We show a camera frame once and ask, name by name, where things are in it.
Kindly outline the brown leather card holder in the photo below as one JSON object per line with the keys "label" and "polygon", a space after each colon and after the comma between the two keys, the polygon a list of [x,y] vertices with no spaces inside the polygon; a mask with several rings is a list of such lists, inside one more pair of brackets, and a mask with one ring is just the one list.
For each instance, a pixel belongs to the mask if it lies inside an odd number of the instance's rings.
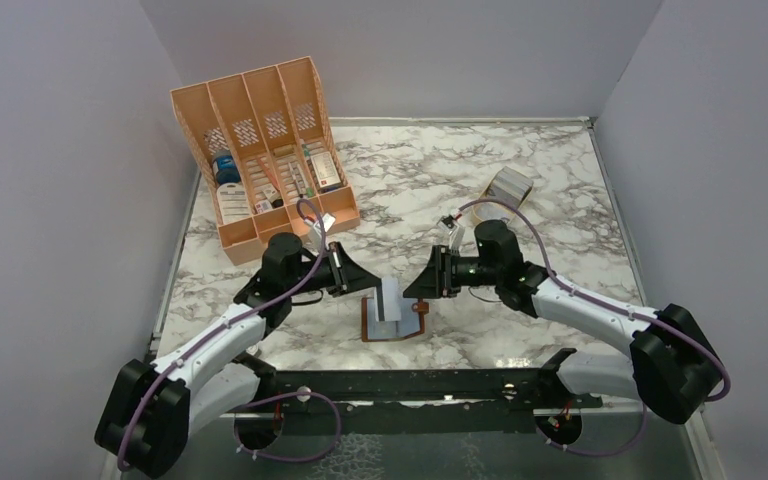
{"label": "brown leather card holder", "polygon": [[398,298],[399,315],[387,320],[378,318],[376,300],[363,297],[361,300],[361,341],[392,342],[423,335],[426,330],[425,315],[429,303],[422,299]]}

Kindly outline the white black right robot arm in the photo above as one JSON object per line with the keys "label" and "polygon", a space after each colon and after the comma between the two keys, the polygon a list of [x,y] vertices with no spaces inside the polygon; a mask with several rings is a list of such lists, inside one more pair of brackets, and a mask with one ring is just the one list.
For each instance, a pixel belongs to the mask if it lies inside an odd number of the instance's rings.
{"label": "white black right robot arm", "polygon": [[477,255],[433,246],[403,295],[453,298],[464,287],[489,286],[513,311],[566,325],[614,348],[608,355],[562,355],[537,380],[545,404],[560,407],[575,395],[603,394],[638,400],[660,418],[683,424],[727,392],[724,365],[687,309],[670,304],[656,310],[582,289],[525,260],[515,233],[500,220],[480,223],[474,234]]}

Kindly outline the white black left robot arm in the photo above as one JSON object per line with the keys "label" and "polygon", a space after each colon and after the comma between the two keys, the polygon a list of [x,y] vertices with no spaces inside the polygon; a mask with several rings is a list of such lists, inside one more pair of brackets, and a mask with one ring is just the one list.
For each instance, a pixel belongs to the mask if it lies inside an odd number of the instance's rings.
{"label": "white black left robot arm", "polygon": [[293,296],[323,290],[337,297],[381,285],[338,242],[322,241],[313,253],[295,234],[273,236],[256,275],[207,329],[170,354],[121,368],[96,444],[115,455],[122,471],[162,476],[189,437],[214,418],[237,406],[258,411],[283,400],[274,396],[270,366],[237,359],[281,325]]}

